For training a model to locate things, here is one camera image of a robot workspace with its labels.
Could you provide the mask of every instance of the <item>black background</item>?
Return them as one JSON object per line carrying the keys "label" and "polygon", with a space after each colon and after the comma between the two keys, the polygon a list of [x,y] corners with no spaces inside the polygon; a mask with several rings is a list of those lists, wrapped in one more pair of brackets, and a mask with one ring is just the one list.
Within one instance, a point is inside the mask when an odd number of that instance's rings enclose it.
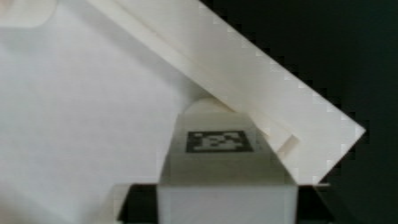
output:
{"label": "black background", "polygon": [[362,223],[398,223],[398,1],[202,2],[368,129],[327,182]]}

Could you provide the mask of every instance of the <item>white surface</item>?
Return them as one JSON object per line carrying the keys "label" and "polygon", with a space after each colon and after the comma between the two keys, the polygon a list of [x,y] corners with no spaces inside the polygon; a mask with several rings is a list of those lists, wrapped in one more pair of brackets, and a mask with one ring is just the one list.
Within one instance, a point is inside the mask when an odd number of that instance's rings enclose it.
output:
{"label": "white surface", "polygon": [[[193,131],[243,131],[252,151],[222,152],[215,143],[218,152],[186,152]],[[241,114],[179,116],[158,184],[160,224],[295,223],[298,187],[261,135]]]}
{"label": "white surface", "polygon": [[197,0],[89,0],[227,106],[250,115],[298,184],[316,184],[364,133]]}
{"label": "white surface", "polygon": [[0,27],[39,26],[51,17],[57,0],[0,0]]}
{"label": "white surface", "polygon": [[202,89],[82,0],[0,29],[0,223],[110,223]]}

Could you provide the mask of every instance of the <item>white block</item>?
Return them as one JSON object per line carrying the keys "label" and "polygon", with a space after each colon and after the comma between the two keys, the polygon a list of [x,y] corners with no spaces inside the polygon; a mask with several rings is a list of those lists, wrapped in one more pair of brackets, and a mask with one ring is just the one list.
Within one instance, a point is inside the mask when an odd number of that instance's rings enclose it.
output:
{"label": "white block", "polygon": [[57,0],[0,0],[0,27],[39,26],[55,11]]}
{"label": "white block", "polygon": [[297,184],[249,117],[179,115],[158,184],[160,224],[293,224],[295,207]]}

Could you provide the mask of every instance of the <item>white cardboard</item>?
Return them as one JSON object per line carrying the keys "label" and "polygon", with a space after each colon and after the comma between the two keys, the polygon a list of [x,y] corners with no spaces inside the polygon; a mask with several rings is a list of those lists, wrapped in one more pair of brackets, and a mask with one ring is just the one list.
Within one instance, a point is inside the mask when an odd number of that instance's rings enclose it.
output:
{"label": "white cardboard", "polygon": [[298,184],[316,184],[364,128],[197,0],[89,0],[236,112],[247,113]]}

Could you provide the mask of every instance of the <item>qr code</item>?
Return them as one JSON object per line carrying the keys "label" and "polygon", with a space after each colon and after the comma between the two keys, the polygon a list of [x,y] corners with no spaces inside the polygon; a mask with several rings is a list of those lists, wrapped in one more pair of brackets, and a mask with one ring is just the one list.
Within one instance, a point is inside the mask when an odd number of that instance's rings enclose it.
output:
{"label": "qr code", "polygon": [[186,152],[252,152],[243,131],[188,132]]}

